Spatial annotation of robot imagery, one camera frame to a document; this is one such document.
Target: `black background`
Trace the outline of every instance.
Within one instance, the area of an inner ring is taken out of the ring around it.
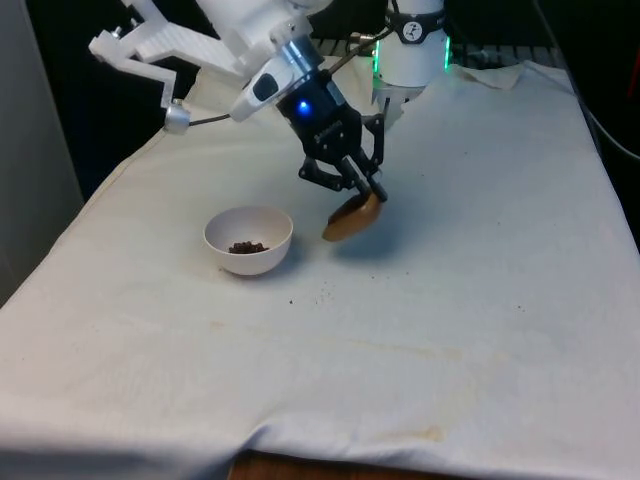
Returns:
[[[156,3],[175,23],[214,34],[195,1]],[[541,3],[591,110],[616,138],[640,151],[640,85],[634,98],[627,98],[640,47],[640,2]],[[161,128],[161,87],[113,71],[87,49],[101,30],[128,23],[131,14],[119,0],[29,0],[27,4],[76,172],[88,197],[120,161]],[[375,33],[383,27],[385,7],[386,0],[335,0],[313,19],[314,27],[318,36],[326,38],[352,31]],[[528,0],[447,0],[447,11],[453,20],[448,30],[457,43],[551,45]],[[197,69],[176,60],[163,63],[180,71],[176,96],[184,96]],[[605,166],[640,240],[636,207],[640,163],[604,140],[602,149]]]

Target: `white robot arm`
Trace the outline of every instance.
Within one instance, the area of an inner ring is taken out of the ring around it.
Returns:
[[[376,181],[384,158],[384,116],[363,118],[346,102],[313,47],[307,15],[331,0],[196,0],[220,40],[167,21],[153,0],[121,0],[144,19],[122,36],[102,32],[89,48],[117,70],[164,83],[166,129],[183,133],[190,114],[173,99],[176,74],[151,62],[175,56],[248,81],[230,116],[243,121],[275,104],[301,140],[306,159],[299,176],[334,191],[357,188],[362,196],[387,194]],[[362,149],[366,128],[375,139],[371,157]],[[338,175],[325,172],[331,165]]]

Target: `blue led light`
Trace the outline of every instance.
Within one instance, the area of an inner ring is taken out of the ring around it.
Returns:
[[[301,117],[308,117],[311,115],[311,105],[304,100],[300,101],[300,103],[298,103],[298,114]]]

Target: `table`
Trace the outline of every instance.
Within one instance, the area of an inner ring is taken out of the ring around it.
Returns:
[[[453,477],[350,464],[310,462],[247,452],[229,473],[228,480],[456,480]]]
[[[338,83],[367,108],[366,71]],[[238,89],[201,75],[189,102],[224,112]],[[247,449],[639,477],[640,262],[576,100],[451,73],[387,143],[391,200],[337,246],[320,234],[344,197],[297,179],[273,110],[125,162],[0,311],[0,477],[201,478]],[[204,245],[242,204],[294,219],[272,275]]]

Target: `white bowl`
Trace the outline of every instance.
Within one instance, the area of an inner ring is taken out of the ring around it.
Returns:
[[[216,262],[236,275],[261,275],[276,268],[289,251],[293,221],[271,207],[240,207],[214,217],[204,229],[204,239]],[[229,253],[235,243],[262,243],[269,250],[249,255]]]

